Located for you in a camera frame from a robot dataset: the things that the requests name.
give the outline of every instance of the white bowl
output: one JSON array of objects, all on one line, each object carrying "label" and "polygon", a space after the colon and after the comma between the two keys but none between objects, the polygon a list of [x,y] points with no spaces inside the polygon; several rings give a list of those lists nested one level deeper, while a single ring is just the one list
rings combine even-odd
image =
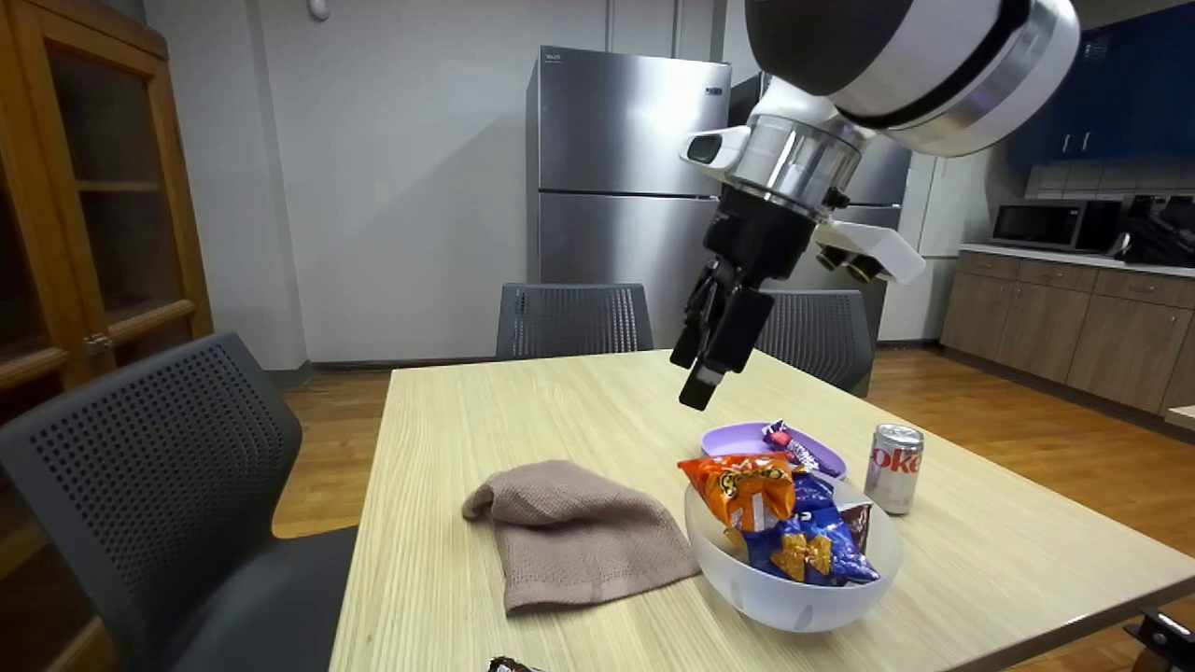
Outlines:
[{"label": "white bowl", "polygon": [[[832,501],[848,507],[866,495],[848,480],[832,480]],[[806,584],[745,564],[726,548],[726,527],[694,487],[683,492],[683,527],[706,581],[745,615],[779,630],[836,630],[856,623],[889,592],[901,566],[898,527],[879,502],[872,507],[866,558],[882,578],[862,584]]]}]

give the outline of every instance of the gray chair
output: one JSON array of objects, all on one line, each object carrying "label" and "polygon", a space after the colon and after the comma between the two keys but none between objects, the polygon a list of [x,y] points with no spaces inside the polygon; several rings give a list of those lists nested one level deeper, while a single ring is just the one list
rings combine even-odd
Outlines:
[{"label": "gray chair", "polygon": [[205,334],[0,429],[0,464],[124,669],[328,669],[357,531],[276,542],[298,421]]},{"label": "gray chair", "polygon": [[655,347],[642,284],[506,284],[501,359]]},{"label": "gray chair", "polygon": [[757,350],[821,376],[843,391],[866,394],[873,366],[873,330],[866,297],[856,287],[770,287],[779,297]]}]

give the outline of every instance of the brown cloth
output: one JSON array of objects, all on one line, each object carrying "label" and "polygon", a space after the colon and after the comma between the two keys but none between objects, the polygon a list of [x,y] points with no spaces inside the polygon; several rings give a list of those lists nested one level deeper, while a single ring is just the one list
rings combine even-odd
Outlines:
[{"label": "brown cloth", "polygon": [[493,474],[465,517],[497,531],[508,613],[602,605],[698,571],[658,501],[566,460]]}]

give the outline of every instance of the blue cabinet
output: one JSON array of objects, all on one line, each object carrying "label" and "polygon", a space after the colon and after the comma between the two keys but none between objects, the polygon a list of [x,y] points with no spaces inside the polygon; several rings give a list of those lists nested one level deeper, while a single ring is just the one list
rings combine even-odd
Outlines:
[{"label": "blue cabinet", "polygon": [[1195,156],[1195,4],[1084,34],[1052,100],[1008,139],[1011,162]]}]

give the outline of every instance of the soda can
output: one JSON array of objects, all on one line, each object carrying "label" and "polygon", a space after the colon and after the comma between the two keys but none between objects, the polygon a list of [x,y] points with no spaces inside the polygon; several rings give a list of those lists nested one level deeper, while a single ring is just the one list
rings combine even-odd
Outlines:
[{"label": "soda can", "polygon": [[879,424],[872,437],[866,495],[889,516],[908,516],[918,487],[925,437],[908,424]]}]

